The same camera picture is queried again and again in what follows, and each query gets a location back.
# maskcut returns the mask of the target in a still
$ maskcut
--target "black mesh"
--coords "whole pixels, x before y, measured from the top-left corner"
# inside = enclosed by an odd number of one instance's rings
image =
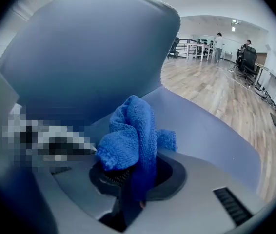
[[[257,54],[254,52],[251,52],[248,48],[244,50],[244,63],[243,65],[247,66],[250,69],[254,69],[254,65],[257,59]]]
[[[111,172],[104,171],[103,173],[111,182],[122,187],[127,181],[127,179],[130,177],[132,170],[133,170],[132,167],[130,167],[125,170],[118,170],[118,171],[111,171]]]
[[[176,47],[179,44],[179,42],[180,42],[179,37],[176,37],[175,40],[174,40],[174,42],[173,42],[173,45],[172,45],[172,47],[170,49],[170,52],[175,52],[176,51]]]
[[[250,46],[246,46],[245,48],[246,48],[246,50],[248,50],[248,51],[250,51],[250,52],[252,52],[252,53],[256,53],[255,48],[252,48],[252,47],[250,47]]]

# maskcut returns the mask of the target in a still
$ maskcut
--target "white wall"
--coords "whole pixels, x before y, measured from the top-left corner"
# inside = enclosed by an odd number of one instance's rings
[[[194,23],[191,22],[188,18],[181,18],[180,30],[177,36],[180,38],[190,39],[194,39],[194,35],[208,35],[216,37],[218,32],[221,32],[225,39],[223,52],[227,51],[232,53],[232,61],[235,61],[237,59],[237,49],[246,43],[248,35],[239,32],[233,32],[231,27],[222,27],[217,25],[210,25],[207,23]]]
[[[256,49],[256,52],[268,52],[266,47],[268,32],[266,30],[258,30],[257,32],[253,32],[253,34],[249,35],[249,39],[252,42],[251,46]]]
[[[8,10],[5,18],[0,22],[0,57],[3,52],[15,37],[17,32],[26,24],[26,20],[13,12]]]

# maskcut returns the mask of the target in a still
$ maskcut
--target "curved gray panel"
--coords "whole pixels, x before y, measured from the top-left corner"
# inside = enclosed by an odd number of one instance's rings
[[[28,117],[88,125],[161,85],[179,25],[157,0],[55,0],[17,34],[0,70]]]
[[[152,107],[157,129],[176,132],[178,153],[206,160],[256,192],[261,173],[259,154],[231,127],[163,86],[142,99]],[[94,132],[89,135],[97,143],[109,132],[110,116],[93,124]]]
[[[169,150],[158,151],[185,167],[186,182],[170,199],[148,201],[145,209],[124,233],[168,234],[192,230],[200,234],[219,234],[233,230],[235,223],[213,193],[213,190],[223,187],[227,187],[252,215],[264,206],[255,193],[209,162]],[[74,181],[76,176],[87,179],[86,170],[96,162],[93,157],[88,158],[86,163],[81,164],[84,171],[76,167],[72,169],[75,170],[73,173],[67,171],[56,175],[56,178],[49,173],[35,173],[39,189],[54,214],[59,233],[115,234],[114,230],[93,219],[94,212],[112,211],[110,202],[102,200],[104,195],[93,190],[89,181],[85,184]],[[84,197],[80,194],[81,190],[84,191]]]

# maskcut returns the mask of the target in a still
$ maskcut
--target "standing person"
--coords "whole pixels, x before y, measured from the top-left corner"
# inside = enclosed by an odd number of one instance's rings
[[[221,52],[222,52],[222,46],[224,44],[224,38],[222,38],[221,32],[219,32],[217,34],[217,37],[215,39],[215,43],[216,43],[215,61],[219,62],[220,56],[221,56]]]

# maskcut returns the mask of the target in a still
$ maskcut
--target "black vent grille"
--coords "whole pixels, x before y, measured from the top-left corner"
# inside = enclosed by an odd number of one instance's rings
[[[132,167],[125,170],[104,172],[104,175],[113,183],[122,187],[132,173]]]
[[[237,226],[243,224],[252,217],[250,212],[228,188],[225,187],[213,190],[213,192]]]

